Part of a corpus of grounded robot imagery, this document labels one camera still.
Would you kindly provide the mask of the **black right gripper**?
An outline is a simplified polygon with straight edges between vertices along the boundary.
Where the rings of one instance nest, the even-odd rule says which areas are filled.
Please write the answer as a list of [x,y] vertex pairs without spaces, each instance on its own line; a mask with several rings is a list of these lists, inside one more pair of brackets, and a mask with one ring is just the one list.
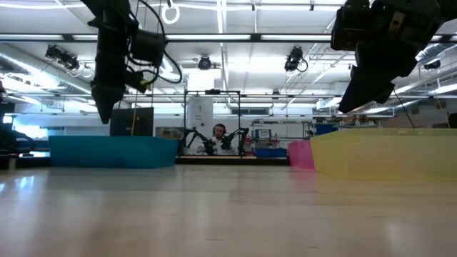
[[371,101],[384,104],[395,86],[392,76],[411,73],[438,28],[438,3],[372,4],[368,38],[356,44],[356,66],[338,110],[347,114]]

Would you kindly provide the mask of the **black panel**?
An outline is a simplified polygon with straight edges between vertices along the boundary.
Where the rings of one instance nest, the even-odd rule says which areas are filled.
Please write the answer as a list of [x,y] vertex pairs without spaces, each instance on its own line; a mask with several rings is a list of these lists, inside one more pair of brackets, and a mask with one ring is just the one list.
[[153,136],[154,108],[114,109],[110,136]]

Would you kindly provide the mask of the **white column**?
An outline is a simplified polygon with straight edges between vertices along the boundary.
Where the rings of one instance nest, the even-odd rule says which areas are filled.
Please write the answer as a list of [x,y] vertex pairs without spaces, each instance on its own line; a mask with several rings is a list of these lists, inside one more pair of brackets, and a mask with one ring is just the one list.
[[194,96],[187,102],[186,127],[196,129],[206,138],[213,136],[214,103],[212,98]]

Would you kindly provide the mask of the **red plastic bin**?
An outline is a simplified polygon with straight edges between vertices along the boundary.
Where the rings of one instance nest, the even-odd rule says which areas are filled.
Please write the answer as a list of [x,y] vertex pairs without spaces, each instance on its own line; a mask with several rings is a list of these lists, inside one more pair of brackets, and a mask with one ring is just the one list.
[[288,145],[290,164],[294,168],[314,170],[313,151],[309,140],[294,141]]

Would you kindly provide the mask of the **blue box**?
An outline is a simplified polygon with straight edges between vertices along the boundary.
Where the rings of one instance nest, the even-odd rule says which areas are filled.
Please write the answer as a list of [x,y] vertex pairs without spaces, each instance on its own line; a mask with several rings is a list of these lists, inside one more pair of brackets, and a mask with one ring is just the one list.
[[316,136],[324,135],[338,130],[336,124],[316,124],[314,134]]

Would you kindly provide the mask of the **thin black station frame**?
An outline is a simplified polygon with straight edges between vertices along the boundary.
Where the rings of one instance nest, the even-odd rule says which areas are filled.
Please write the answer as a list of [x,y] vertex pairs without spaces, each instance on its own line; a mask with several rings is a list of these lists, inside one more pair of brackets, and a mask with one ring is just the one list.
[[[230,91],[221,91],[221,90],[218,90],[218,89],[209,89],[209,90],[204,90],[204,91],[185,91],[185,94],[184,94],[184,127],[183,129],[187,129],[186,127],[186,110],[187,110],[187,102],[192,99],[194,96],[202,96],[202,97],[209,97],[209,98],[212,98],[213,99],[213,103],[214,103],[214,100],[217,96],[222,96],[222,97],[228,97],[230,95]],[[215,120],[215,114],[214,114],[214,126],[216,124],[223,124],[222,122],[218,122]],[[227,133],[227,127],[226,127],[226,133],[224,136],[228,136],[229,133]],[[199,144],[201,143],[200,139],[197,138],[192,146],[193,147],[196,147],[198,146]],[[231,142],[231,146],[232,148],[234,149],[235,151],[235,154],[234,155],[230,155],[230,156],[237,156],[237,152],[236,152],[236,147],[238,146],[238,138],[236,137],[232,142]]]

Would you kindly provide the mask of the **black ceiling device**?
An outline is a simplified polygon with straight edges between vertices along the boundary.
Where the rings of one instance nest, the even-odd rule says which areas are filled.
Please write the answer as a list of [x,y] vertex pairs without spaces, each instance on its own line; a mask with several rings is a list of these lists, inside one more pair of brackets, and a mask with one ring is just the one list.
[[77,55],[71,54],[64,49],[59,48],[57,45],[48,45],[45,57],[51,61],[56,61],[70,71],[78,70],[80,67]]

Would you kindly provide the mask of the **yellow plastic bin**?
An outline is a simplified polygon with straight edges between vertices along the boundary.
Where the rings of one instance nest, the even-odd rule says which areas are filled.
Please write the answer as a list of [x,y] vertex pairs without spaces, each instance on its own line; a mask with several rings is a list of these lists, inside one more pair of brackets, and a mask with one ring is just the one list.
[[457,129],[350,128],[311,139],[315,169],[332,178],[457,182]]

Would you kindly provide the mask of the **person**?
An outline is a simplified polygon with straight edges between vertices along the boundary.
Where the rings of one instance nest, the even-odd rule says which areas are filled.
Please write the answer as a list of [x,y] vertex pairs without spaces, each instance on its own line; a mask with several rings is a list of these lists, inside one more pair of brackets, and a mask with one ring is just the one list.
[[214,144],[213,150],[214,150],[215,155],[229,156],[229,155],[235,154],[235,151],[232,147],[229,148],[228,150],[222,149],[223,144],[222,144],[221,140],[223,139],[225,133],[226,133],[226,127],[223,124],[216,124],[213,127],[213,136],[212,136],[211,140]]

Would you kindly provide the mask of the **silver ventilation duct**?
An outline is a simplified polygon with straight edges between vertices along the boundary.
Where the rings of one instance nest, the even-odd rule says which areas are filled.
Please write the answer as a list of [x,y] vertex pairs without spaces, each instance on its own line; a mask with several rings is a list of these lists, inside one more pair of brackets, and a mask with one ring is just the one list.
[[87,98],[86,105],[95,105],[88,83],[53,67],[50,61],[45,63],[35,59],[8,44],[0,44],[0,77],[13,91],[32,93],[42,90],[66,96],[83,94],[76,98]]

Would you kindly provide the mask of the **blue plastic bin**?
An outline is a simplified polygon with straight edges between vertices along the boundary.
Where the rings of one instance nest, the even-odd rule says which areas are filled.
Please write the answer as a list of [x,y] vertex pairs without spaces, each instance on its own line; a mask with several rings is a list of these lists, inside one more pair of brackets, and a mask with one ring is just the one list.
[[175,164],[179,142],[153,136],[50,136],[51,165],[152,169]]

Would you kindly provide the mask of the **blue storage crate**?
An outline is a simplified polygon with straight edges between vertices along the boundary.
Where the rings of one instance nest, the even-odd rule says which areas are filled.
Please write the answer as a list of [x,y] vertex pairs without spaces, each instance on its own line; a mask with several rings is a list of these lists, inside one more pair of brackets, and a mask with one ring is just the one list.
[[286,158],[288,151],[285,148],[256,148],[258,158]]

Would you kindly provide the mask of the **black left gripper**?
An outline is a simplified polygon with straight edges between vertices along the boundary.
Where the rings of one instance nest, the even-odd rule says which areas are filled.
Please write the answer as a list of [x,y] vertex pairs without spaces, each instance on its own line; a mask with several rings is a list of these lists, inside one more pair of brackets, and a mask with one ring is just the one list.
[[92,21],[98,29],[96,69],[91,95],[96,103],[102,124],[110,121],[115,103],[122,100],[126,85],[127,38],[125,24],[105,24]]

